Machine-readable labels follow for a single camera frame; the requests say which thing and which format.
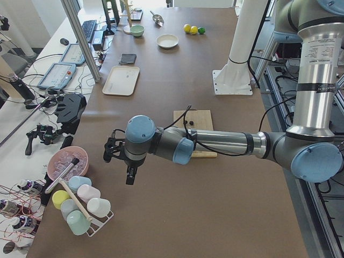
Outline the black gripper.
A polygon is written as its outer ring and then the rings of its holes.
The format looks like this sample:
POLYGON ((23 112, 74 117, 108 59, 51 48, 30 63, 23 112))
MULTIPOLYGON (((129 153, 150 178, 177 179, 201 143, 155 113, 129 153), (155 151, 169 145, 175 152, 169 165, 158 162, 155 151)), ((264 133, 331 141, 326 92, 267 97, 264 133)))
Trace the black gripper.
POLYGON ((146 157, 144 156, 142 159, 134 160, 129 157, 125 157, 125 163, 127 165, 127 176, 126 176, 126 184, 133 185, 135 181, 135 176, 137 174, 138 168, 143 165, 146 157))

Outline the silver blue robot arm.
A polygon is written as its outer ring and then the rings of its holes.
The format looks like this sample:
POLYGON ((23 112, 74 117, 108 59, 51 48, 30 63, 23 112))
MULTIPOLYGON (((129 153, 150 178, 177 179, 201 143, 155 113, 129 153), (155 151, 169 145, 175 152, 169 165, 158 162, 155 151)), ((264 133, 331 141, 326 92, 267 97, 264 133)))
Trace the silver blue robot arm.
POLYGON ((284 133, 257 134, 156 127, 148 116, 131 118, 121 154, 132 185, 147 154, 187 164, 195 150, 226 156, 255 155, 276 162, 296 177, 320 183, 342 167, 329 129, 343 38, 343 1, 279 1, 276 33, 302 40, 295 112, 284 133))

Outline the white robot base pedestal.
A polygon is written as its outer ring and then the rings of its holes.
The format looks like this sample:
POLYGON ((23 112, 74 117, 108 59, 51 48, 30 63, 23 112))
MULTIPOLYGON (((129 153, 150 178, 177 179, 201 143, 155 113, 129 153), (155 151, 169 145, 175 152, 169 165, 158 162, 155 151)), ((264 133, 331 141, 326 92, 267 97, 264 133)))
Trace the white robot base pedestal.
POLYGON ((221 70, 212 71, 216 95, 253 94, 248 61, 269 5, 268 0, 243 2, 228 55, 228 62, 221 70))

